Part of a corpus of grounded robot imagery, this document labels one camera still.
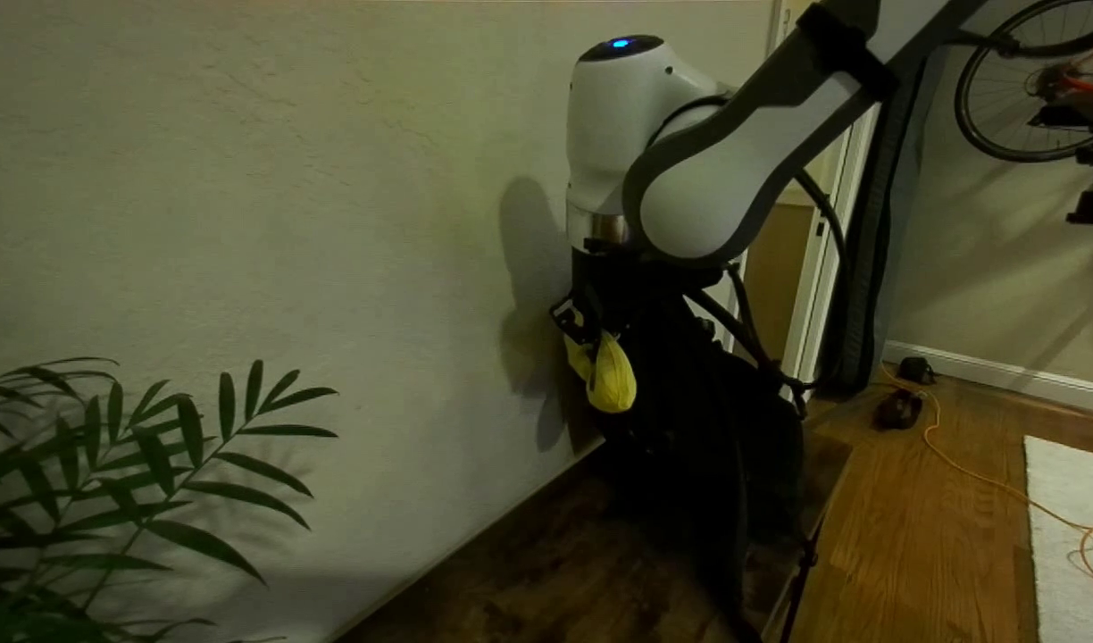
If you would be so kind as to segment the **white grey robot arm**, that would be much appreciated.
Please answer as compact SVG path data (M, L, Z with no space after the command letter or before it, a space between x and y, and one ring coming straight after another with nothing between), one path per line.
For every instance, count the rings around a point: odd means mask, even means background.
M576 344L625 333L651 300L710 287L779 194L884 100L982 0L814 0L734 90L660 34L592 42L567 77Z

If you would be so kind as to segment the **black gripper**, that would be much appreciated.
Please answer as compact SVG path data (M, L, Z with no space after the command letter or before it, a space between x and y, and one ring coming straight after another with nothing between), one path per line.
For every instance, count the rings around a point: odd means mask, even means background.
M677 270L633 249L571 254L571 287L551 321L576 344L666 345L684 321Z

